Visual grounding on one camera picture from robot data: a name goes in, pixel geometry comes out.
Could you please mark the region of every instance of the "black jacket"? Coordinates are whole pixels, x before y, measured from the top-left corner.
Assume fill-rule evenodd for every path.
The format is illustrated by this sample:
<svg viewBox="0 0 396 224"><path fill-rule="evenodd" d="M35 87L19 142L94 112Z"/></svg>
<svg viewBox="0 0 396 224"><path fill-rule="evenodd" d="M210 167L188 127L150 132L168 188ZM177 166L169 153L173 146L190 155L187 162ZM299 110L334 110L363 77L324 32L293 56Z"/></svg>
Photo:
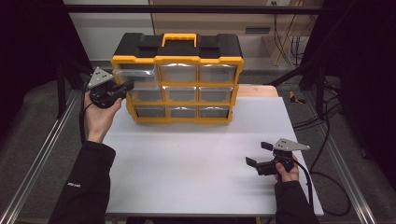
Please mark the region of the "black jacket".
<svg viewBox="0 0 396 224"><path fill-rule="evenodd" d="M85 142L56 203L49 223L105 223L113 148Z"/></svg>
<svg viewBox="0 0 396 224"><path fill-rule="evenodd" d="M305 198L300 182L275 184L276 224L316 224L318 218Z"/></svg>
<svg viewBox="0 0 396 224"><path fill-rule="evenodd" d="M110 168L116 152L85 142L78 153L49 223L102 224L110 193ZM298 181L276 184L276 224L318 223Z"/></svg>

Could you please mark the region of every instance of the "black cable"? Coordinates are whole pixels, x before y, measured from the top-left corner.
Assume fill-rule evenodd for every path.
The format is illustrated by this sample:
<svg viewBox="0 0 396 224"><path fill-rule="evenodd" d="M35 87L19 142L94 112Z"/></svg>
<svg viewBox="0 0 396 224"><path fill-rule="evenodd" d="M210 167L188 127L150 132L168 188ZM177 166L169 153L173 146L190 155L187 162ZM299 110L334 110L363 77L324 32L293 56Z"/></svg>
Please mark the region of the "black cable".
<svg viewBox="0 0 396 224"><path fill-rule="evenodd" d="M300 37L297 36L297 40L296 40L296 66L298 66L298 48L300 46Z"/></svg>
<svg viewBox="0 0 396 224"><path fill-rule="evenodd" d="M350 211L350 208L352 207L352 202L350 201L349 196L347 195L347 191L343 188L343 186L341 186L335 179L333 179L333 178L331 178L330 176L325 175L325 174L323 174L323 173L320 173L320 172L312 172L312 171L311 171L310 174L311 174L311 175L321 175L321 176L324 176L324 177L330 179L330 180L331 180L334 184L336 184L336 185L344 192L344 194L346 195L346 199L347 199L347 208L346 208L346 211L344 211L344 212L342 212L342 213L334 213L334 212L331 212L331 211L329 211L329 210L327 210L327 209L325 209L325 208L322 207L323 211L326 212L326 213L328 213L328 214L330 214L330 215L332 215L332 216L335 216L335 217L343 217L343 216L345 216L346 214L348 214L349 211Z"/></svg>
<svg viewBox="0 0 396 224"><path fill-rule="evenodd" d="M337 110L337 111L334 111L333 113L332 113L332 116L333 115L335 115L335 114L337 114L338 112L340 112L341 111L341 109L340 110ZM294 130L295 132L299 132L299 131L303 131L303 130L306 130L306 129L310 129L310 128L313 128L313 127L315 127L315 126L318 126L319 124L321 124L321 123L323 123L323 120L321 121L321 122L319 122L319 123L316 123L316 124L314 124L314 125L311 125L311 126L308 126L308 127L302 127L302 128L299 128L299 129L296 129L296 130Z"/></svg>
<svg viewBox="0 0 396 224"><path fill-rule="evenodd" d="M343 213L334 213L334 212L331 212L331 211L326 210L325 208L323 208L323 211L324 211L324 212L326 212L326 213L328 213L328 214L330 214L330 215L332 215L332 216L342 217L342 216L346 215L346 214L350 211L350 207L351 207L351 201L350 201L350 199L349 199L349 196L347 195L347 191L343 188L343 186L341 186L336 180L334 180L334 179L331 178L330 176L325 175L325 174L320 173L320 172L313 172L313 171L312 171L312 170L314 169L314 167L315 167L315 164L316 164L317 161L318 161L318 158L320 157L321 153L323 152L324 146L326 145L327 139L328 139L328 137L329 137L329 133L330 133L330 120L329 120L329 115L328 115L327 111L330 111L330 110L332 110L334 107L340 105L340 104L337 104L337 105L334 105L330 110L327 109L327 107L328 107L328 105L329 105L329 102L330 102L331 100L335 99L335 98L337 98L337 95L335 95L334 97L332 97L332 98L331 98L330 100L328 100L327 103L326 103L325 121L326 121L326 124L327 124L327 131L326 131L326 135L325 135L325 138L324 138L324 140L323 140L322 146L320 147L320 150L319 150L319 152L318 152L318 155L315 157L314 162L312 163L312 165L311 165L311 167L310 167L310 169L309 169L309 173L310 173L310 174L314 174L314 175L322 175L322 176L324 176L324 177L330 179L334 184L336 184L336 185L345 193L345 195L346 195L346 197L347 197L347 202L348 202L348 205L347 205L347 208L346 208L346 211L345 211L345 212L343 212Z"/></svg>
<svg viewBox="0 0 396 224"><path fill-rule="evenodd" d="M335 99L335 98L337 98L337 96L334 96L334 97L330 98L330 100L327 101L325 111L327 111L327 106L329 105L329 102L331 100ZM309 172L312 172L312 170L314 169L314 167L315 167L315 165L316 165L321 153L323 152L323 149L324 149L324 146L326 145L327 139L329 138L329 132L330 132L329 116L328 116L327 113L324 113L324 115L325 115L325 121L326 121L326 124L327 124L326 135L324 136L324 140L323 140L323 143L322 143L322 145L320 147L318 155L315 157L314 162L312 163L311 167L309 168Z"/></svg>
<svg viewBox="0 0 396 224"><path fill-rule="evenodd" d="M298 49L296 49L296 51L294 52L293 49L297 48L297 47L294 47L294 43L297 44L297 42L299 42L299 43L305 42L305 40L306 40L307 38L303 41L303 40L300 39L300 36L296 36L297 40L294 42L294 37L295 37L295 36L293 36L293 37L291 38L291 42L290 42L290 43L291 43L291 46L290 46L291 56L293 56L293 58L302 59L303 57L300 57L300 56L301 56L301 55L304 56L304 54L303 54L303 53L299 53L299 52L298 52Z"/></svg>
<svg viewBox="0 0 396 224"><path fill-rule="evenodd" d="M85 136L85 110L88 108L84 108L85 106L85 91L87 90L88 82L84 83L84 86L81 90L81 108L78 113L78 121L79 121L79 137L81 144L83 144L86 140Z"/></svg>
<svg viewBox="0 0 396 224"><path fill-rule="evenodd" d="M338 91L337 89L334 89L334 88L328 86L326 83L324 84L324 87L325 87L324 90L325 90L326 92L328 92L329 94L331 94L331 95L337 95L337 94L340 93L340 91Z"/></svg>
<svg viewBox="0 0 396 224"><path fill-rule="evenodd" d="M273 219L273 217L268 218L268 221L266 222L266 224L270 224L272 219Z"/></svg>
<svg viewBox="0 0 396 224"><path fill-rule="evenodd" d="M90 107L90 105L92 105L92 104L93 104L93 102L91 102L90 104L87 105L87 107L85 107L85 109L84 109L84 115L85 115L85 111L87 111L88 107Z"/></svg>
<svg viewBox="0 0 396 224"><path fill-rule="evenodd" d="M301 169L303 169L305 177L306 177L306 185L308 186L308 202L309 205L311 205L312 210L314 210L314 199L313 199L313 193L312 193L312 181L311 177L308 173L308 171L295 159L293 159L293 162L296 163L298 166L300 166Z"/></svg>
<svg viewBox="0 0 396 224"><path fill-rule="evenodd" d="M329 116L329 118L331 118L333 115L335 115L336 113L338 113L339 112L339 110L336 110L336 111L334 111L334 112L332 112L332 110L333 109L335 109L337 106L339 106L340 104L336 104L336 105L333 105L328 111L326 111L325 113L327 113L327 114L330 114L330 116ZM294 123L294 124L292 124L292 126L293 126L293 129L298 129L298 128L302 128L302 127L304 127L304 126L307 126L308 124L311 124L311 123L313 123L313 122L315 122L315 121L317 121L317 120L319 120L320 118L318 117L318 116L315 116L315 117L313 117L312 119L308 119L308 120L306 120L306 121L300 121L300 122L297 122L297 123Z"/></svg>
<svg viewBox="0 0 396 224"><path fill-rule="evenodd" d="M341 91L340 88L336 88L334 87L334 85L332 85L326 78L324 78L324 84L325 84L325 88L331 91L335 91L337 93L339 93Z"/></svg>
<svg viewBox="0 0 396 224"><path fill-rule="evenodd" d="M285 50L283 50L283 44L282 44L282 41L280 40L279 33L277 32L277 22L276 22L276 18L277 18L277 15L275 14L275 15L274 15L274 41L275 41L275 45L276 45L277 49L279 50L280 54L282 55L283 59L285 60L285 62L286 62L286 63L289 63L289 64L291 64L291 65L294 65L294 64L286 57Z"/></svg>

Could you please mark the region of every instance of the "cable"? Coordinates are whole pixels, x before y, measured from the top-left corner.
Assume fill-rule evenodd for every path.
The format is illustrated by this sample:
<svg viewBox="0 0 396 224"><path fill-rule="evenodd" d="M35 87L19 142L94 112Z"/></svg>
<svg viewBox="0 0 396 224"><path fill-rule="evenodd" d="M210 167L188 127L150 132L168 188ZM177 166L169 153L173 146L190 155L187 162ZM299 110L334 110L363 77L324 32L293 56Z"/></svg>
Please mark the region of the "cable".
<svg viewBox="0 0 396 224"><path fill-rule="evenodd" d="M294 37L295 36L293 36L292 38L291 38L291 41L290 41L290 51L291 51L291 55L293 56L293 58L295 58L296 60L297 59L302 59L303 57L300 57L301 55L303 55L304 56L304 54L303 53L299 53L298 51L298 48L299 48L299 46L297 45L298 43L302 43L302 42L304 42L304 41L302 41L301 39L300 39L300 37L299 36L297 36L296 37L296 41L294 42Z"/></svg>
<svg viewBox="0 0 396 224"><path fill-rule="evenodd" d="M329 137L329 133L330 133L330 119L329 119L329 113L328 113L328 112L331 111L331 110L332 110L333 108L335 108L336 106L340 105L340 104L337 104L337 105L334 105L331 109L329 109L329 110L327 109L327 107L328 107L328 105L329 105L329 102L330 102L331 100L335 99L335 98L337 98L337 95L335 95L334 97L332 97L332 98L331 98L330 100L328 100L327 103L326 103L325 121L326 121L326 124L327 124L327 131L326 131L326 135L325 135L325 138L324 138L324 140L323 140L322 146L320 147L320 150L319 150L319 152L318 152L318 155L315 157L314 162L312 163L312 165L311 165L311 167L310 167L310 169L309 169L309 174L321 175L321 176L324 176L324 177L330 179L334 184L336 184L336 185L345 193L346 198L347 198L347 208L346 208L346 211L345 211L345 212L343 212L343 213L334 213L334 212L331 212L331 211L329 211L329 210L323 208L323 211L324 211L324 212L326 212L326 213L328 213L328 214L330 214L330 215L332 215L332 216L342 217L342 216L345 216L345 215L350 211L350 208L351 208L351 201L350 201L350 199L349 199L349 196L347 195L347 191L343 188L343 186L341 186L336 180L334 180L334 179L331 178L330 176L325 175L325 174L320 173L320 172L313 172L313 169L314 169L314 167L315 167L315 165L316 165L316 163L317 163L317 161L318 161L318 158L320 157L321 153L323 152L324 146L326 145L327 139L328 139L328 137Z"/></svg>
<svg viewBox="0 0 396 224"><path fill-rule="evenodd" d="M314 209L314 199L313 199L313 194L312 194L312 182L311 182L310 175L309 175L308 171L299 162L297 162L295 159L292 159L292 160L294 163L296 163L298 166L300 166L300 168L303 169L303 171L305 173L306 185L308 186L308 202L309 202L309 205L311 205L312 210L313 210Z"/></svg>
<svg viewBox="0 0 396 224"><path fill-rule="evenodd" d="M336 105L332 106L332 107L326 112L327 114L329 114L328 118L331 118L332 116L336 115L338 112L341 111L341 108L339 108L339 109L337 109L337 110L331 112L333 109L335 109L335 108L336 108L337 106L339 106L339 105L341 105L341 104L336 104ZM311 124L311 123L313 123L313 122L315 122L315 121L318 121L318 120L320 120L320 118L319 118L318 116L316 116L316 117L313 117L312 119L309 119L309 120L307 120L307 121L304 121L305 123L304 123L304 122L298 122L298 123L296 123L296 124L299 124L299 123L302 123L302 124L301 124L301 125L298 125L298 126L293 126L293 129L294 129L295 132L301 131L301 128L303 128L303 127L305 127L305 126L308 126L309 124ZM319 123L316 123L316 124L314 124L314 125L309 126L308 128L312 128L312 127L318 126L318 125L321 124L322 122L323 122L323 120L321 120Z"/></svg>
<svg viewBox="0 0 396 224"><path fill-rule="evenodd" d="M298 48L300 47L300 37L297 37L296 40L296 65L298 66Z"/></svg>
<svg viewBox="0 0 396 224"><path fill-rule="evenodd" d="M288 26L288 27L286 28L286 30L285 30L285 32L286 32L286 37L289 36L289 32L290 32L290 29L291 29L291 25L293 24L294 19L296 18L296 16L297 16L297 15L293 15L293 18L291 19L291 22L290 22L289 26ZM293 63L287 58L286 53L285 53L285 50L283 50L284 45L282 44L282 41L280 40L279 33L277 32L277 21L276 21L276 19L277 19L277 14L274 14L274 40L275 40L276 47L277 47L277 49L279 49L279 52L280 52L280 54L282 55L282 57L283 57L283 59L285 60L285 62L288 63L288 64L290 64L290 65L292 65L292 66L294 66L295 64L293 64Z"/></svg>
<svg viewBox="0 0 396 224"><path fill-rule="evenodd" d="M90 107L90 105L92 105L92 104L93 104L93 102L91 102L90 104L87 105L87 107L85 107L85 109L84 109L84 115L85 115L85 111L87 111L88 107Z"/></svg>
<svg viewBox="0 0 396 224"><path fill-rule="evenodd" d="M341 91L340 88L334 87L326 78L324 78L325 90L335 91L337 94Z"/></svg>
<svg viewBox="0 0 396 224"><path fill-rule="evenodd" d="M325 111L327 111L327 106L329 105L329 102L330 102L331 100L335 99L335 98L337 98L337 96L334 96L334 97L330 98L329 101L327 101L327 103L326 103L326 110L325 110ZM312 170L314 169L314 167L315 167L315 165L316 165L316 163L317 163L317 161L318 161L318 159L319 159L321 153L323 152L323 149L324 149L324 146L326 145L327 139L328 139L328 137L329 137L329 132L330 132L329 116L328 116L327 113L325 113L324 115L325 115L325 121L326 121L326 124L327 124L326 135L325 135L325 137L324 137L324 140L323 140L323 143L322 143L322 145L321 145L321 147L320 147L320 150L319 150L319 152L318 152L318 155L315 157L314 162L312 163L311 167L309 168L309 172L312 172Z"/></svg>
<svg viewBox="0 0 396 224"><path fill-rule="evenodd" d="M289 61L291 62L290 52L291 52L291 48L289 48L289 50L288 50L288 59L289 59Z"/></svg>
<svg viewBox="0 0 396 224"><path fill-rule="evenodd" d="M324 177L330 179L330 180L331 180L334 184L336 184L336 185L344 192L344 194L346 195L346 199L347 199L347 208L346 208L346 211L344 211L344 212L342 212L342 213L334 213L334 212L331 212L331 211L329 211L329 210L327 210L327 209L325 209L325 208L322 207L323 211L326 212L326 213L328 213L328 214L330 214L330 215L332 215L332 216L335 216L335 217L343 217L343 216L345 216L346 214L348 214L349 211L350 211L350 208L352 207L352 202L350 201L349 196L347 195L347 191L346 191L335 179L331 178L331 177L328 176L328 175L325 175L325 174L320 173L320 172L312 172L312 171L311 171L310 174L311 174L311 175L321 175L321 176L324 176Z"/></svg>
<svg viewBox="0 0 396 224"><path fill-rule="evenodd" d="M266 222L266 224L270 224L272 219L273 219L273 217L268 218L268 221Z"/></svg>
<svg viewBox="0 0 396 224"><path fill-rule="evenodd" d="M88 82L86 81L84 83L84 86L82 87L81 90L81 108L79 110L78 113L78 122L79 122L79 136L80 136L80 141L81 144L83 144L86 140L86 136L85 136L85 110L88 108L88 105L86 108L84 108L85 106L85 91L87 90L87 86L88 86Z"/></svg>

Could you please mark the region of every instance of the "hand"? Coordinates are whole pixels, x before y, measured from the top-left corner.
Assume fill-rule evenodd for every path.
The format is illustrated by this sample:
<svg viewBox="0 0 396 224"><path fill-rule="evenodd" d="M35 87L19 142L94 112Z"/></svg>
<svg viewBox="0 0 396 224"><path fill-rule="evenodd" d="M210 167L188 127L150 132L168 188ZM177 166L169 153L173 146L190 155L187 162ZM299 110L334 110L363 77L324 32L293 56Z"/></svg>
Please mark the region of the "hand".
<svg viewBox="0 0 396 224"><path fill-rule="evenodd" d="M276 169L282 176L282 182L289 182L289 181L298 181L299 176L298 176L298 165L294 163L293 168L291 168L290 172L287 172L285 170L285 167L283 167L282 163L277 162L276 163ZM279 175L275 175L275 179L279 181Z"/></svg>
<svg viewBox="0 0 396 224"><path fill-rule="evenodd" d="M101 109L92 103L90 92L85 93L85 117L88 123L88 141L102 143L113 123L116 112L121 108L122 99L119 98L113 106Z"/></svg>

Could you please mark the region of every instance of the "white table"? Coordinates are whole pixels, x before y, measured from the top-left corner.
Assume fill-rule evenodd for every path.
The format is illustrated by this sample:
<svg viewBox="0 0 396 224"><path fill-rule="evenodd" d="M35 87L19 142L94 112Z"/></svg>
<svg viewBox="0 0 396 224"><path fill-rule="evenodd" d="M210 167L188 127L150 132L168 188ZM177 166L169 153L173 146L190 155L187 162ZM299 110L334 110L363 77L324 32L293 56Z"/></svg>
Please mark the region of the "white table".
<svg viewBox="0 0 396 224"><path fill-rule="evenodd" d="M276 212L273 176L259 176L245 157L273 159L261 141L296 141L280 97L237 97L229 124L135 123L124 106L105 144L111 168L107 213L120 216L257 217ZM300 151L298 161L305 166ZM306 179L300 182L307 195ZM323 215L314 189L317 215Z"/></svg>

